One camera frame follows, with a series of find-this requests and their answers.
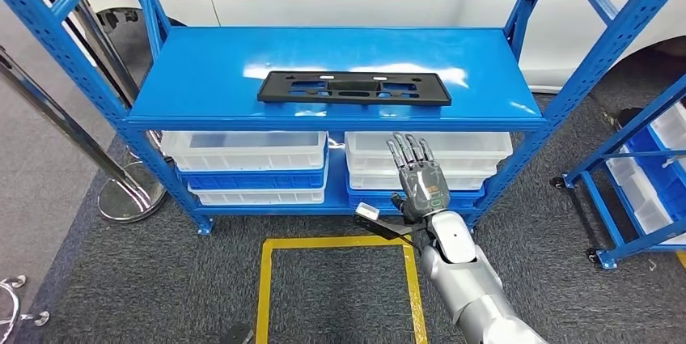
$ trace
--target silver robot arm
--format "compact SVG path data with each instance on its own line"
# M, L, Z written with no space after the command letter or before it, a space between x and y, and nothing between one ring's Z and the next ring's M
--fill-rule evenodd
M405 198L394 194L391 200L409 225L386 223L379 219L378 210L364 203L355 211L356 222L388 239L428 232L431 241L421 251L421 267L468 344L546 343L517 317L500 277L474 244L464 220L447 209L450 191L429 144L409 134L394 133L393 137L387 144Z

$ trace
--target black plastic plate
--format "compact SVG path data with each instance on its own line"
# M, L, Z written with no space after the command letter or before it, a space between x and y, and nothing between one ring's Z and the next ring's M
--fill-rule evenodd
M272 71L257 99L266 103L451 104L450 94L434 73Z

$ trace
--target yellow floor marking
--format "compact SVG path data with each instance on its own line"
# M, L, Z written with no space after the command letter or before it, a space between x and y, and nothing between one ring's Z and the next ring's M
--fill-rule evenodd
M386 240L381 236L340 236L340 237L303 237L288 239L267 239L262 244L260 259L260 287L257 292L257 324L255 328L255 343L267 344L269 333L269 297L272 287L272 252L274 249L293 248L341 248L341 247L383 247L401 245L405 265L405 275L408 281L408 293L414 340L416 344L426 344L426 327L424 325L424 310L421 308L421 296L417 279L413 248L403 240Z
M677 251L676 256L679 258L681 265L686 269L686 252L685 251Z
M426 327L424 326L424 309L421 307L417 266L414 262L414 248L407 244L403 245L403 257L405 259L405 276L408 280L409 305L412 309L414 342L415 344L427 344L429 341L426 338Z

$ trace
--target white drawer bin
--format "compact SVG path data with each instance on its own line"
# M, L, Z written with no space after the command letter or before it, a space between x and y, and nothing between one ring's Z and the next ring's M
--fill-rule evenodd
M512 155L507 132L412 132L424 138L444 172L490 172ZM392 132L346 132L345 154L350 172L396 169L386 141Z
M679 150L686 144L686 108L678 102L650 123L665 147Z
M450 190L478 190L484 181L496 173L444 172ZM400 190L398 171L365 171L350 173L350 188L354 190Z
M620 149L620 153L627 151L626 146L622 146ZM619 186L624 185L639 169L634 158L610 158L605 163Z
M182 172L307 170L324 166L326 132L165 131L162 151Z
M324 168L324 185L317 189L227 189L194 190L202 205L303 205L324 202L324 191L328 177L328 163Z
M644 233L649 234L673 223L655 188L640 167L621 186L624 195L633 208L638 224ZM686 244L686 233L663 241L661 244Z

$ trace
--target plastic bin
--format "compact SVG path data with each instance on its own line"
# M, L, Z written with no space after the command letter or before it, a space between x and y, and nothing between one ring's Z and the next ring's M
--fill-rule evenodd
M321 204L328 176L328 161L324 166L324 184L314 189L188 189L202 205L293 205Z
M512 141L507 132L412 132L431 145L434 157L444 172L491 172L498 163L512 155ZM393 171L386 141L392 132L346 132L345 154L351 172Z
M444 172L450 190L479 190L484 181L496 173L486 172ZM398 171L350 172L350 188L355 190L400 190Z
M324 158L328 148L324 147ZM190 189L315 189L324 185L324 167L318 170L264 170L259 172L182 172L176 175Z
M632 152L667 150L649 126L634 135L627 144ZM680 162L672 162L663 168L667 159L666 156L642 156L637 157L636 162L654 186L667 213L676 220L686 216L686 172Z
M351 209L358 207L360 202L365 202L380 210L396 210L391 204L391 193L394 190L354 190L348 184L348 205ZM404 197L402 190L395 190ZM474 202L483 197L485 193L482 187L479 190L451 192L451 201L448 209L459 211L460 208L473 208Z
M324 166L326 132L165 131L162 151L182 172L312 170Z
M629 149L622 146L619 152L627 153ZM624 185L639 169L634 158L610 158L605 163L619 186Z
M686 108L680 102L651 122L650 127L665 147L686 149Z
M631 205L633 215L644 234L649 234L674 222L643 170L636 166L633 175L620 187ZM662 242L662 244L686 244L686 234Z

